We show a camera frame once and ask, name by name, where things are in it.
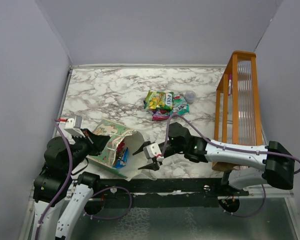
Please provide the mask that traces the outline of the red snack packet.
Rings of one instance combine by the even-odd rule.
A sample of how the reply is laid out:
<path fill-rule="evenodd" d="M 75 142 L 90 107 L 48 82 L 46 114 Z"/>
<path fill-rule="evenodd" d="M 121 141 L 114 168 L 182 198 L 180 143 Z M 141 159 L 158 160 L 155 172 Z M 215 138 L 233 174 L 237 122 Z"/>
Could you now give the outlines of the red snack packet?
<path fill-rule="evenodd" d="M 119 157 L 119 156 L 122 156 L 125 151 L 126 151 L 126 144 L 125 144 L 125 141 L 122 140 L 120 142 L 120 144 L 117 146 L 117 149 L 116 149 L 116 156 Z"/>

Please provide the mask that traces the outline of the green paper gift bag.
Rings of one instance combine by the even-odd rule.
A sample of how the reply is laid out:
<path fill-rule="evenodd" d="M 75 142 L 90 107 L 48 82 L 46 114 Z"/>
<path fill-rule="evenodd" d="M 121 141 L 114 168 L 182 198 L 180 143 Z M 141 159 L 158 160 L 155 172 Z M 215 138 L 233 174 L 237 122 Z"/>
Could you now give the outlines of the green paper gift bag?
<path fill-rule="evenodd" d="M 93 133 L 109 136 L 110 139 L 100 155 L 87 157 L 90 163 L 126 181 L 139 175 L 142 172 L 140 168 L 148 164 L 144 153 L 133 155 L 145 142 L 139 131 L 109 119 L 102 119 Z"/>

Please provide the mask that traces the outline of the blue snack packet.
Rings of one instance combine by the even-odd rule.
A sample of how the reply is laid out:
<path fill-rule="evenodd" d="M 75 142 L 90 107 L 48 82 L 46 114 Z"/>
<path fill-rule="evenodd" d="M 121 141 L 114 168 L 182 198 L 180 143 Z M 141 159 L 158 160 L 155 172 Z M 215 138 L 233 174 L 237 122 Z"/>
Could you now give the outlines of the blue snack packet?
<path fill-rule="evenodd" d="M 116 154 L 113 167 L 120 169 L 126 166 L 128 162 L 129 149 L 126 147 Z"/>

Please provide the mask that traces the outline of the purple snack packet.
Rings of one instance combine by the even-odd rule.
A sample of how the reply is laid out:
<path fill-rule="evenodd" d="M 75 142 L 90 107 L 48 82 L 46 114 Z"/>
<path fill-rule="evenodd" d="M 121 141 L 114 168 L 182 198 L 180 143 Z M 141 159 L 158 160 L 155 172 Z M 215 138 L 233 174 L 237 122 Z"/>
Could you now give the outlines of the purple snack packet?
<path fill-rule="evenodd" d="M 151 110 L 152 117 L 151 120 L 154 122 L 158 121 L 164 121 L 167 120 L 170 117 L 170 110 L 164 110 L 164 109 L 153 109 Z"/>

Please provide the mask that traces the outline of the green yellow snack packet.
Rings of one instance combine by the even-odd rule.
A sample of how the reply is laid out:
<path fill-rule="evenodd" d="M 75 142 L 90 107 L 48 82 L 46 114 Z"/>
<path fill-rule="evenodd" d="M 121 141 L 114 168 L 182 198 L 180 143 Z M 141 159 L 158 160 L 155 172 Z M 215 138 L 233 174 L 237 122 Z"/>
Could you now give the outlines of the green yellow snack packet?
<path fill-rule="evenodd" d="M 144 101 L 146 110 L 172 110 L 173 109 L 173 92 L 162 92 L 149 90 Z"/>

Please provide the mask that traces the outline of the teal snack packet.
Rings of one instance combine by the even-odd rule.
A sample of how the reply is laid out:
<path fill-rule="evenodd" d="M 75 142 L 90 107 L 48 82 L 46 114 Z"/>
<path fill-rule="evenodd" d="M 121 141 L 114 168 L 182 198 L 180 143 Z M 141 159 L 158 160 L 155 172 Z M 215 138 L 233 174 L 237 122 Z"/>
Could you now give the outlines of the teal snack packet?
<path fill-rule="evenodd" d="M 182 116 L 189 112 L 190 112 L 190 108 L 184 95 L 180 93 L 175 93 L 173 95 L 173 104 L 172 104 L 172 110 L 170 111 L 170 115 L 178 114 Z"/>

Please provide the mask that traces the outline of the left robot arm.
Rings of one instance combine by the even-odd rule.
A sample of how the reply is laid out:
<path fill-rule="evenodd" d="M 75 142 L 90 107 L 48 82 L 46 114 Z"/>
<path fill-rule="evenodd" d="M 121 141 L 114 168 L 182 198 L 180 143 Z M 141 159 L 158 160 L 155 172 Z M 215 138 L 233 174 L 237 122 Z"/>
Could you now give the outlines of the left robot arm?
<path fill-rule="evenodd" d="M 62 209 L 73 182 L 71 173 L 87 156 L 98 156 L 110 140 L 108 135 L 95 135 L 88 129 L 74 136 L 70 144 L 63 134 L 46 145 L 45 165 L 34 180 L 33 240 L 68 240 L 89 198 L 101 190 L 100 176 L 84 171 L 75 185 L 74 193 Z"/>

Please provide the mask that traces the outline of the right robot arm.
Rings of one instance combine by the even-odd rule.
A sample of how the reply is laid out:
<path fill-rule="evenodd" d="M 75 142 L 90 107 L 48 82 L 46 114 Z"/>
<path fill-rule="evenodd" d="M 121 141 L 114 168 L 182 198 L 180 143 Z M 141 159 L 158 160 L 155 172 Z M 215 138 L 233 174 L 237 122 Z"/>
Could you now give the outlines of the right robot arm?
<path fill-rule="evenodd" d="M 294 186 L 295 160 L 277 141 L 268 145 L 235 145 L 191 135 L 181 124 L 174 122 L 166 131 L 167 141 L 144 142 L 135 154 L 143 152 L 152 163 L 144 169 L 157 171 L 163 159 L 183 154 L 191 162 L 227 163 L 244 166 L 243 170 L 225 170 L 219 189 L 230 196 L 246 187 L 268 184 L 281 190 Z"/>

